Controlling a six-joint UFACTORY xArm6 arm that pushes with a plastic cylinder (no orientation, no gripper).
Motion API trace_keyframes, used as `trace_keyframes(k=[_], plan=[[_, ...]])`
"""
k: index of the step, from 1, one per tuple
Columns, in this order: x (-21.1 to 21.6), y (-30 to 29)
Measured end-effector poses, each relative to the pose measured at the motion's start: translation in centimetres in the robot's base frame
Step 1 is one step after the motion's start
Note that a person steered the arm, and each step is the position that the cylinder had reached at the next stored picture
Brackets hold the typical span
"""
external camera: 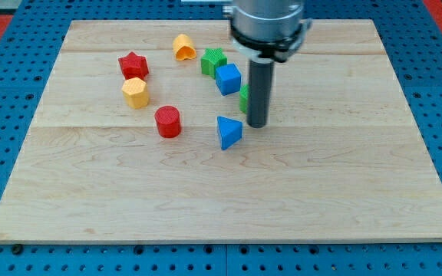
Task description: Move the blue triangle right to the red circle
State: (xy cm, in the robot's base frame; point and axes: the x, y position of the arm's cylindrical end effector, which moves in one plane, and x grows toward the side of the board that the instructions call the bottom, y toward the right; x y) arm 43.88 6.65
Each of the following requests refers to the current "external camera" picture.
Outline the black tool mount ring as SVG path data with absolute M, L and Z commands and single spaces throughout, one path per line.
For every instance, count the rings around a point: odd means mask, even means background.
M 251 61 L 257 63 L 285 63 L 303 45 L 307 32 L 312 28 L 311 18 L 300 21 L 296 31 L 278 41 L 257 41 L 230 26 L 233 47 Z

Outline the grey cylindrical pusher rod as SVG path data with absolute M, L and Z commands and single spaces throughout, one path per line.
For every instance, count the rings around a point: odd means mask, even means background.
M 273 71 L 273 62 L 249 62 L 249 94 L 246 116 L 247 123 L 253 128 L 262 128 L 267 124 Z

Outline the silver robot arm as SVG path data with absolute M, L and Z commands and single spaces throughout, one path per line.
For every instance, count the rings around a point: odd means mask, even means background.
M 303 0 L 233 0 L 223 8 L 232 45 L 249 60 L 246 120 L 253 128 L 268 122 L 275 64 L 294 55 L 312 27 L 304 7 Z

